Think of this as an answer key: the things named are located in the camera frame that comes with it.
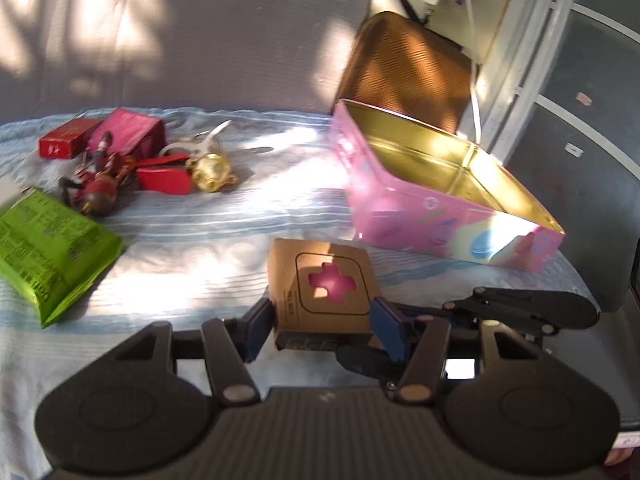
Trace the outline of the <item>pink tin box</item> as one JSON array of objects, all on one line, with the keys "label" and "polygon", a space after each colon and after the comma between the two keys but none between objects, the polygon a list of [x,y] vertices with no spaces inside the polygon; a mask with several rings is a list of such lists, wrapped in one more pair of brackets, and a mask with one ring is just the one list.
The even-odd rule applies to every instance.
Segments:
[{"label": "pink tin box", "polygon": [[564,240],[535,196],[471,141],[352,100],[335,105],[329,139],[352,223],[371,246],[537,272]]}]

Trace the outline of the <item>red toy figure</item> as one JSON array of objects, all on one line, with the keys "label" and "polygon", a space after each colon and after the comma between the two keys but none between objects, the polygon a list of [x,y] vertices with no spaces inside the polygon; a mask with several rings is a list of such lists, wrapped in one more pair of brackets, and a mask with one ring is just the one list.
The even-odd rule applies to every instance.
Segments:
[{"label": "red toy figure", "polygon": [[58,179],[66,206],[87,217],[105,217],[113,211],[120,187],[136,166],[132,156],[112,152],[113,143],[113,133],[107,130],[91,155],[91,162],[78,166],[72,178]]}]

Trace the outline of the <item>brown woven cushion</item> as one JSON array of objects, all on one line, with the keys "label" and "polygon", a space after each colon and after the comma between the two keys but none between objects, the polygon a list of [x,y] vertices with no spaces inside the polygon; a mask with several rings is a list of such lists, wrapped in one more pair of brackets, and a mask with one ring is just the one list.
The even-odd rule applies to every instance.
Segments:
[{"label": "brown woven cushion", "polygon": [[354,100],[457,130],[470,102],[471,60],[454,44],[385,11],[358,32],[336,92]]}]

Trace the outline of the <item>small red box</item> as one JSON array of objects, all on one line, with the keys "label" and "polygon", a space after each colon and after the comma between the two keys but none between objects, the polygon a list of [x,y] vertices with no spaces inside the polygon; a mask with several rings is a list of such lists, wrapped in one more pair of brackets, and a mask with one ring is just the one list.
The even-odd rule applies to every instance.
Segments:
[{"label": "small red box", "polygon": [[74,118],[38,140],[38,154],[45,159],[73,159],[85,151],[101,119]]}]

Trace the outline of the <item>white door frame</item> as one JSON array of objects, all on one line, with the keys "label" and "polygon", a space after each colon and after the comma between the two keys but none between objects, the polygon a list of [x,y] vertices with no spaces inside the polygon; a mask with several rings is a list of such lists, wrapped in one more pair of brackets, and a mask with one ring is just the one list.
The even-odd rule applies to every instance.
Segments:
[{"label": "white door frame", "polygon": [[503,164],[558,56],[574,0],[509,0],[478,77],[482,147]]}]

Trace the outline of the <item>green snack packet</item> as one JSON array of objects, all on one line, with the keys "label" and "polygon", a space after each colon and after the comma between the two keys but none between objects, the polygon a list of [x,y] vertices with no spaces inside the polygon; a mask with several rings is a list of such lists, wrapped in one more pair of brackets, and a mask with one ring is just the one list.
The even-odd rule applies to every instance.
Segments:
[{"label": "green snack packet", "polygon": [[41,327],[58,322],[123,249],[120,236],[38,190],[1,213],[1,276]]}]

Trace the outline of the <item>brown cardboard box pink cross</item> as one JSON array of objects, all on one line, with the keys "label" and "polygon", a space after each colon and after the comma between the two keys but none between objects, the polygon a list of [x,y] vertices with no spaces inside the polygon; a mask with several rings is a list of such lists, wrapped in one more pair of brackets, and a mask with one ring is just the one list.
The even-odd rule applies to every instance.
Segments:
[{"label": "brown cardboard box pink cross", "polygon": [[279,350],[333,351],[371,341],[370,303],[381,289],[365,250],[276,238],[267,274]]}]

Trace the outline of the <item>gold bear keychain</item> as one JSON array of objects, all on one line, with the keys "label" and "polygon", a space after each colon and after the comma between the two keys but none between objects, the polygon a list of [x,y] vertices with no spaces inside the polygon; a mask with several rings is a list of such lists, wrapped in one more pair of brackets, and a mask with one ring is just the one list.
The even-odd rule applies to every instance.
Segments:
[{"label": "gold bear keychain", "polygon": [[186,169],[192,182],[203,192],[215,193],[238,182],[230,160],[220,153],[191,157],[186,161]]}]

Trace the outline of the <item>grey sofa backrest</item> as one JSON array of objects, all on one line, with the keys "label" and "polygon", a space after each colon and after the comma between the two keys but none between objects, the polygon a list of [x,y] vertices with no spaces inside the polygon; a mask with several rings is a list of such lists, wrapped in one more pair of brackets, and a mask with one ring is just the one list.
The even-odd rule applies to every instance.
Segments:
[{"label": "grey sofa backrest", "polygon": [[331,107],[370,0],[1,0],[1,118]]}]

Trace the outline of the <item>red clip toy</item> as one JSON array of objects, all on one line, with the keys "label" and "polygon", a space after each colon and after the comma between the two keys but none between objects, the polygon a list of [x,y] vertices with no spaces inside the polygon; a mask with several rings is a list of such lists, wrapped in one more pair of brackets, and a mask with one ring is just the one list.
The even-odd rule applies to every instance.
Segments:
[{"label": "red clip toy", "polygon": [[134,170],[139,188],[168,195],[190,194],[193,182],[186,169],[188,159],[187,154],[173,154],[140,160]]}]

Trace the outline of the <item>magenta cardboard box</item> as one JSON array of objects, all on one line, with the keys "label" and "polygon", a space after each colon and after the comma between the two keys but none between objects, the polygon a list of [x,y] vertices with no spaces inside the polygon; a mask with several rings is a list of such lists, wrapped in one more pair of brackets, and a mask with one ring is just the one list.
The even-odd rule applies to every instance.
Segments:
[{"label": "magenta cardboard box", "polygon": [[112,134],[111,152],[132,156],[137,160],[155,157],[166,145],[164,122],[160,118],[116,108],[93,131],[88,150],[93,154],[104,133]]}]

